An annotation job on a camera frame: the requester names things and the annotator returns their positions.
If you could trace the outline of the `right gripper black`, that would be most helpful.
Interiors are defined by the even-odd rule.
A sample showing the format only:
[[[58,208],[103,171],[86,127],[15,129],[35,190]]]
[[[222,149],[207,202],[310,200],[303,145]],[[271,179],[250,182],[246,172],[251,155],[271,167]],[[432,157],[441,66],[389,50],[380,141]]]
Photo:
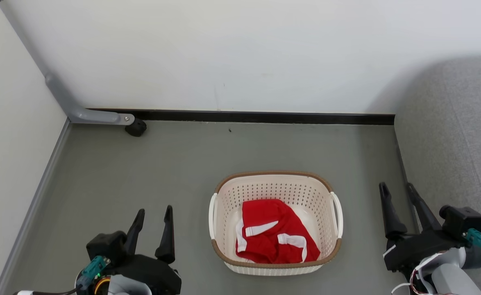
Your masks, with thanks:
[[[406,235],[407,228],[396,213],[392,194],[385,182],[379,183],[383,229],[389,247],[383,260],[386,269],[392,272],[405,272],[424,258],[467,244],[465,239],[452,237],[442,230],[441,224],[412,183],[407,183],[407,190],[422,227],[422,233],[417,235]]]

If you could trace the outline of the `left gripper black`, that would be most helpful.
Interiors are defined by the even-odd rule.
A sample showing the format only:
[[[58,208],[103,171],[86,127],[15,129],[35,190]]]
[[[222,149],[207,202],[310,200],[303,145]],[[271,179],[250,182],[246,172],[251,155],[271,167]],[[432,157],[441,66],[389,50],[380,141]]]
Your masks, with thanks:
[[[155,251],[157,259],[135,254],[138,236],[143,229],[145,210],[140,209],[127,232],[124,244],[127,256],[122,263],[108,268],[110,275],[121,275],[143,283],[148,290],[158,295],[179,295],[182,279],[168,264],[175,261],[175,235],[173,207],[167,206],[164,214],[164,229],[159,247]]]

